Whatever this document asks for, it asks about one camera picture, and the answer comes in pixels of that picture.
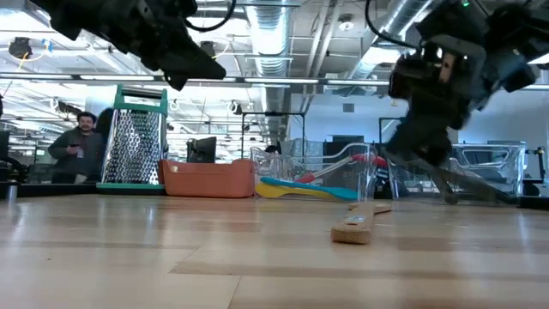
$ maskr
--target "wooden table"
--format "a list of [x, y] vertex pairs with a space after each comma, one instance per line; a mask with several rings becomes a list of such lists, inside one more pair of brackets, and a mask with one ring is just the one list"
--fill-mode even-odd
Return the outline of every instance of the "wooden table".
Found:
[[343, 203], [73, 196], [0, 205], [8, 308], [549, 308], [549, 215], [395, 203], [370, 245]]

